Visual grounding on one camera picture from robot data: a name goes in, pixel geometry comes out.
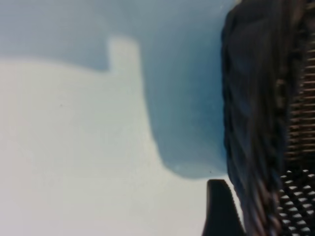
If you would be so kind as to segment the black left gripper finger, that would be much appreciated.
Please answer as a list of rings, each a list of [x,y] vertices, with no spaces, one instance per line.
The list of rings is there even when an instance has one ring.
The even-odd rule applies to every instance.
[[[203,236],[244,236],[232,193],[223,179],[207,182],[207,206]]]

